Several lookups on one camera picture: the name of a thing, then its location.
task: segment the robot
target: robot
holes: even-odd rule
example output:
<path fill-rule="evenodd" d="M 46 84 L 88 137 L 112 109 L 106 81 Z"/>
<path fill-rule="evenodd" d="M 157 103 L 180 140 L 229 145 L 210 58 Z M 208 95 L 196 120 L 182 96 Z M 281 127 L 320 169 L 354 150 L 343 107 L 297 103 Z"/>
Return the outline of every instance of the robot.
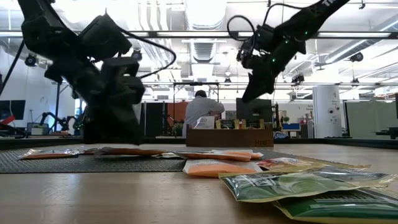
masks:
<path fill-rule="evenodd" d="M 243 44 L 237 56 L 243 67 L 252 69 L 243 101 L 272 93 L 275 78 L 289 61 L 297 52 L 306 53 L 305 41 L 313 37 L 322 24 L 348 1 L 321 0 L 302 8 L 290 20 L 275 28 L 264 23 L 257 30 L 253 29 L 254 35 Z M 22 35 L 31 52 L 53 61 L 45 77 L 55 82 L 66 80 L 76 95 L 89 106 L 83 124 L 84 142 L 141 144 L 139 123 L 132 108 L 132 105 L 141 102 L 145 91 L 142 77 L 136 77 L 138 60 L 113 56 L 126 54 L 132 47 L 123 34 L 173 54 L 174 60 L 169 65 L 174 63 L 175 53 L 122 30 L 107 14 L 95 18 L 76 35 L 52 8 L 51 3 L 54 2 L 18 0 L 25 18 L 21 26 Z M 260 56 L 252 54 L 254 49 L 260 51 Z M 93 62 L 100 60 L 103 67 L 98 70 Z"/>

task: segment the table surface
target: table surface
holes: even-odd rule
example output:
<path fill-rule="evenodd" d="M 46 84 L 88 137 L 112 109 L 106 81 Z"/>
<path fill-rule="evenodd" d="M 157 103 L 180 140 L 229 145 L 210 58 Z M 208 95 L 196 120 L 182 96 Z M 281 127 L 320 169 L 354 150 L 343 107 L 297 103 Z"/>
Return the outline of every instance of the table surface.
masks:
<path fill-rule="evenodd" d="M 143 149 L 203 149 L 145 145 Z M 398 151 L 333 145 L 275 145 L 277 152 L 371 171 L 398 170 Z M 1 224 L 15 223 L 303 223 L 269 203 L 238 203 L 218 179 L 182 172 L 0 175 Z M 398 190 L 396 183 L 390 186 Z"/>

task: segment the black mat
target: black mat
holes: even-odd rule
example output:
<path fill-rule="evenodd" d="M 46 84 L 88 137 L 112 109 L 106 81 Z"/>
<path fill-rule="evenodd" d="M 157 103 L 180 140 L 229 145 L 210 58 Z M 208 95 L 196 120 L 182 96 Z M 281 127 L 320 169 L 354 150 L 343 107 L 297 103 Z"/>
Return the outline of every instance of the black mat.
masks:
<path fill-rule="evenodd" d="M 132 156 L 86 156 L 68 159 L 34 159 L 20 161 L 19 156 L 28 149 L 0 152 L 0 174 L 76 173 L 76 172 L 178 172 L 183 159 L 156 159 Z M 253 150 L 264 154 L 262 159 L 295 157 L 290 154 L 266 150 Z"/>

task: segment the ceiling duct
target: ceiling duct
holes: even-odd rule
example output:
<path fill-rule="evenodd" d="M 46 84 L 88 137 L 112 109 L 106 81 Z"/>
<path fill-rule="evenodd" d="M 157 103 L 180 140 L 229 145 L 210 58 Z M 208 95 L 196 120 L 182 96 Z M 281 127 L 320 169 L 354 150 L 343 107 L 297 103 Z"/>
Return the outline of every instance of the ceiling duct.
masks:
<path fill-rule="evenodd" d="M 185 0 L 188 30 L 221 30 L 226 12 L 226 0 Z M 215 43 L 191 43 L 197 62 L 210 62 L 216 53 Z"/>
<path fill-rule="evenodd" d="M 398 15 L 386 20 L 380 25 L 373 28 L 373 32 L 396 32 L 398 31 Z M 350 43 L 344 45 L 338 50 L 328 54 L 325 57 L 325 63 L 336 63 L 340 60 L 346 59 L 378 42 L 381 40 L 353 40 Z"/>

